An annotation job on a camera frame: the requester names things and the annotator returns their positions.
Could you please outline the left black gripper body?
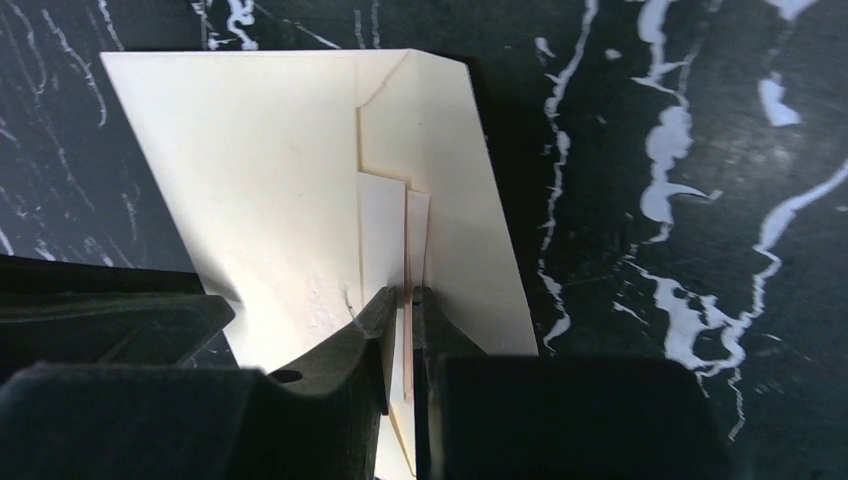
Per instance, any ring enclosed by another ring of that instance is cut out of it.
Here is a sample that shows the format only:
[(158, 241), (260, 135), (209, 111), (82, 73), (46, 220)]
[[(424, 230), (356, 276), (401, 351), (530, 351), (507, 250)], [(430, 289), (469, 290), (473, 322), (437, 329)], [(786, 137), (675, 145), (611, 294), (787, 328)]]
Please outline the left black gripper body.
[(181, 365), (235, 317), (197, 275), (1, 257), (1, 379), (39, 362)]

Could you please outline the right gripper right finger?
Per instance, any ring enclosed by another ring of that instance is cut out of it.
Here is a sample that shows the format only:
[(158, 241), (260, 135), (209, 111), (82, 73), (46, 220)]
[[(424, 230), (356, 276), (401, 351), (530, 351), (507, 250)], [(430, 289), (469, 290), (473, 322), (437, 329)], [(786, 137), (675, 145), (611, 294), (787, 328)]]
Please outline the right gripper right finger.
[(694, 374), (633, 356), (488, 355), (412, 296), (421, 479), (728, 479)]

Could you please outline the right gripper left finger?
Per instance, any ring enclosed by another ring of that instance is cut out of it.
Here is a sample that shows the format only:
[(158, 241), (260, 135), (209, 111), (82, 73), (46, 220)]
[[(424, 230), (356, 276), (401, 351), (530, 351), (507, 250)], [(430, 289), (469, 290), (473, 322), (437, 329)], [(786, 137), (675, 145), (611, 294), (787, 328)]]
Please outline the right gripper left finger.
[(370, 479), (397, 291), (271, 373), (41, 363), (1, 389), (5, 479)]

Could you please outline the white envelope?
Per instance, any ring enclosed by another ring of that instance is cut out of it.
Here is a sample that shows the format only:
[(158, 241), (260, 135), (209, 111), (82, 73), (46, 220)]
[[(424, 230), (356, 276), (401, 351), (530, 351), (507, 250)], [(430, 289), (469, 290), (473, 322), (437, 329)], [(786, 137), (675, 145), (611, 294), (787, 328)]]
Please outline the white envelope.
[(468, 67), (420, 50), (101, 57), (236, 361), (264, 371), (350, 324), (363, 298), (358, 176), (407, 186), (412, 291), (485, 352), (536, 355)]

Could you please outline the cream letter paper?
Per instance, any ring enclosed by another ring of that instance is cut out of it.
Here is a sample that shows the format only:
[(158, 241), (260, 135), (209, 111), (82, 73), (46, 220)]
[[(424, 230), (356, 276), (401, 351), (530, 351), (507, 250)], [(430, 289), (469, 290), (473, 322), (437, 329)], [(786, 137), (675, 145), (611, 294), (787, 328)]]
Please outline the cream letter paper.
[(371, 299), (384, 286), (397, 289), (389, 320), (391, 349), (385, 363), (389, 414), (381, 419), (375, 475), (379, 479), (415, 477), (415, 419), (404, 390), (406, 200), (404, 182), (368, 173), (358, 176), (362, 291)]

